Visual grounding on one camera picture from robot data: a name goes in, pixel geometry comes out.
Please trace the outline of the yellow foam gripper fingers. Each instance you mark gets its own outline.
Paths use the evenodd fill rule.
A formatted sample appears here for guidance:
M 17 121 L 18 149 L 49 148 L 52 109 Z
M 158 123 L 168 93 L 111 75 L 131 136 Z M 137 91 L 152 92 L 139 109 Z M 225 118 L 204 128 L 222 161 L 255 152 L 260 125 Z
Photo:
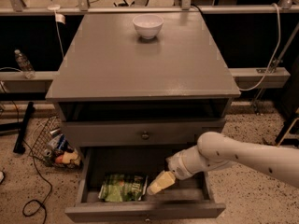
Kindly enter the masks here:
M 155 195 L 163 189 L 167 189 L 176 182 L 175 175 L 170 171 L 161 171 L 147 187 L 148 195 Z

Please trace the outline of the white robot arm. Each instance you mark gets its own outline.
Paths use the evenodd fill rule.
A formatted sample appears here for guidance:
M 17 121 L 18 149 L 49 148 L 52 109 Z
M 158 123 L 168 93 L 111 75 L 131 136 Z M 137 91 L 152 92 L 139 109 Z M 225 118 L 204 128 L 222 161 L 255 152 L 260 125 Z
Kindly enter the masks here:
M 236 141 L 221 133 L 203 133 L 195 146 L 183 149 L 166 159 L 167 171 L 161 171 L 147 188 L 155 195 L 200 172 L 229 166 L 231 161 L 299 187 L 299 150 Z

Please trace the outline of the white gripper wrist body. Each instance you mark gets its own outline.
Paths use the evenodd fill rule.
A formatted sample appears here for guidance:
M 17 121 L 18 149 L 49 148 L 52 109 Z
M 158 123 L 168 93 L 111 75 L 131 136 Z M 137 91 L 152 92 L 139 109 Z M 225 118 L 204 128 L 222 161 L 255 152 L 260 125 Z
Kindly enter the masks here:
M 230 161 L 212 161 L 204 157 L 197 146 L 183 149 L 166 159 L 168 169 L 176 179 L 185 180 L 201 172 L 218 171 L 231 167 Z

